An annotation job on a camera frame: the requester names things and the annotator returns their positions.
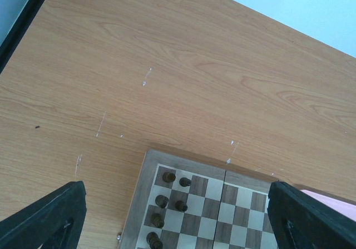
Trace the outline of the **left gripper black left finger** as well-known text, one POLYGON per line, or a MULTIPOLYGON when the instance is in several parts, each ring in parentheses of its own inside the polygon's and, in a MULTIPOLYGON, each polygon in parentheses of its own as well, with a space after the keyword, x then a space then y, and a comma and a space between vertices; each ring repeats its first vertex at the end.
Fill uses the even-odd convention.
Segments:
POLYGON ((86 212, 84 182, 69 182, 2 220, 1 248, 77 248, 86 212))

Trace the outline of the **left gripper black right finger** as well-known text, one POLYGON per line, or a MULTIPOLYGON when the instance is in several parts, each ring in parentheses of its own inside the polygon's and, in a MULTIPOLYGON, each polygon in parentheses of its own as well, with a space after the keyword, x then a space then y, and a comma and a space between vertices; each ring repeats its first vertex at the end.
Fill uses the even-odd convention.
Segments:
POLYGON ((286 182, 268 193, 268 216, 279 248, 355 248, 355 221, 286 182))

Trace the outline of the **dark king piece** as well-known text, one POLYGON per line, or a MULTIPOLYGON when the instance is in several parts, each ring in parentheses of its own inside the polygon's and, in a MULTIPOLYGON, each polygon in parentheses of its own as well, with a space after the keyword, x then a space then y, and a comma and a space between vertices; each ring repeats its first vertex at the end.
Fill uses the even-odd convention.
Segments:
POLYGON ((146 241, 150 249, 163 249, 163 243, 155 232, 148 233, 146 241))

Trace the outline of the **dark bishop piece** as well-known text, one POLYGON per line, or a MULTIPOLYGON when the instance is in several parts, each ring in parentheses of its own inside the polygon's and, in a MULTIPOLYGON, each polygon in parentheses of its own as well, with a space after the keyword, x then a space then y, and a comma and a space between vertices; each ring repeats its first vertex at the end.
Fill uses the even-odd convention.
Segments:
POLYGON ((156 228, 163 228, 165 224, 163 216, 159 213, 153 213, 150 222, 156 228))

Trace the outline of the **dark knight piece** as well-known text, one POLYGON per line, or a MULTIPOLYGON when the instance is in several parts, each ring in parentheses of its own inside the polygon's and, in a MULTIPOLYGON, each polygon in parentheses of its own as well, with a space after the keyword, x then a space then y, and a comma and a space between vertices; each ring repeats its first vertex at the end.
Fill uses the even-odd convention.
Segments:
POLYGON ((155 198, 155 203, 160 208, 165 208, 168 205, 169 198, 164 195, 157 195, 155 198))

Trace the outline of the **dark rook piece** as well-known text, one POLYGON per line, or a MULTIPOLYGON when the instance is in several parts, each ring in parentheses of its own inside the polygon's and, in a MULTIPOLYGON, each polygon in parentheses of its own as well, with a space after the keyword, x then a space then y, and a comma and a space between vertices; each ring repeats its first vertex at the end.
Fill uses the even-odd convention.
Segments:
POLYGON ((165 172, 162 175, 162 180, 166 183, 172 183, 176 180, 176 175, 172 172, 165 172))

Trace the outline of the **dark pawn piece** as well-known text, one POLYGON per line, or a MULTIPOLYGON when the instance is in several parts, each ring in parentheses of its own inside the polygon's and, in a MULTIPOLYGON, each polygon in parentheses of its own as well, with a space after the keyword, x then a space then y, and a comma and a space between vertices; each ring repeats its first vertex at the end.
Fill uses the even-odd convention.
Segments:
POLYGON ((191 186, 191 179, 187 177, 182 177, 179 180, 179 184, 181 187, 190 187, 191 186))
POLYGON ((186 212, 188 209, 188 206, 184 201, 179 200, 179 201, 175 202, 175 209, 180 212, 186 212))

